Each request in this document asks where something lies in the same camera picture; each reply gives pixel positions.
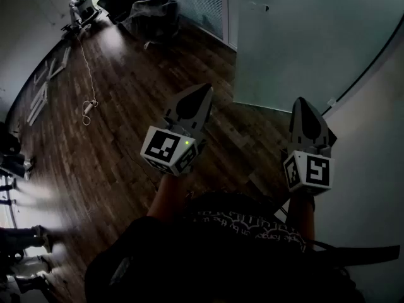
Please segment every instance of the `wooden floor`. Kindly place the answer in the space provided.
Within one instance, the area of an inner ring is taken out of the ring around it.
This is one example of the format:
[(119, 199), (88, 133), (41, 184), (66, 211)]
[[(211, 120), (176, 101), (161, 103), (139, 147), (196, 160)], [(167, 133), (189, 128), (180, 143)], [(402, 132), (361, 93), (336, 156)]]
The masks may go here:
[[(144, 215), (161, 174), (139, 155), (149, 125), (166, 100), (195, 84), (214, 87), (208, 146), (195, 165), (192, 191), (241, 191), (274, 210), (288, 193), (280, 164), (290, 115), (232, 103), (236, 53), (187, 24), (170, 46), (150, 45), (102, 18), (81, 37), (99, 106), (81, 122), (91, 100), (88, 71), (77, 40), (67, 68), (49, 85), (49, 103), (30, 127), (25, 121), (38, 88), (27, 82), (9, 113), (21, 124), (22, 152), (37, 157), (30, 181), (18, 181), (18, 227), (41, 224), (56, 245), (48, 276), (63, 302), (84, 302), (86, 267), (125, 228)], [(62, 59), (65, 46), (54, 56)]]

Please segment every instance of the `white wall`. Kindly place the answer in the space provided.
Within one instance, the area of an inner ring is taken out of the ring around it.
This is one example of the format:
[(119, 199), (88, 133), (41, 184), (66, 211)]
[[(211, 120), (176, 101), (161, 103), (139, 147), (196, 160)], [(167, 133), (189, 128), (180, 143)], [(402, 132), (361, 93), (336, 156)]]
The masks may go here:
[(333, 189), (316, 198), (317, 240), (345, 247), (401, 245), (398, 261), (350, 269), (367, 302), (404, 297), (403, 32), (358, 83), (361, 89), (326, 116), (338, 137), (336, 173)]
[(234, 101), (320, 112), (362, 74), (398, 25), (404, 0), (239, 0)]
[(70, 0), (0, 0), (0, 121), (33, 70), (60, 41)]

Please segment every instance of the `white cable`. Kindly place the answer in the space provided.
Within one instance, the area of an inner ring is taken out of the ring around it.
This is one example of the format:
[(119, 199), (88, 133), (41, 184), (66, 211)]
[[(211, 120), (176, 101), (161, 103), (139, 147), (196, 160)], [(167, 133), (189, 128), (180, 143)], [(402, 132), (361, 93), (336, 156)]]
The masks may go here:
[[(86, 116), (86, 113), (85, 113), (85, 110), (84, 110), (84, 106), (85, 106), (85, 104), (92, 104), (94, 107), (96, 107), (96, 106), (98, 105), (98, 102), (97, 102), (97, 100), (95, 99), (95, 90), (94, 90), (94, 85), (93, 85), (93, 77), (91, 76), (90, 66), (88, 65), (88, 62), (87, 62), (87, 59), (86, 59), (86, 55), (84, 54), (83, 45), (81, 44), (80, 39), (78, 38), (77, 34), (75, 34), (75, 35), (76, 35), (76, 38), (77, 38), (78, 42), (80, 43), (81, 52), (83, 53), (83, 57), (84, 57), (84, 60), (85, 60), (85, 62), (86, 62), (86, 66), (87, 66), (87, 69), (88, 69), (88, 74), (90, 75), (91, 89), (93, 89), (93, 100), (92, 100), (92, 101), (86, 100), (86, 101), (83, 102), (83, 112), (82, 112), (82, 114), (83, 114), (83, 124), (84, 124), (85, 126), (88, 126), (88, 125), (91, 123), (91, 119), (90, 119), (90, 117)], [(84, 122), (84, 119), (85, 119), (85, 118), (88, 119), (88, 123), (87, 123), (87, 124)]]

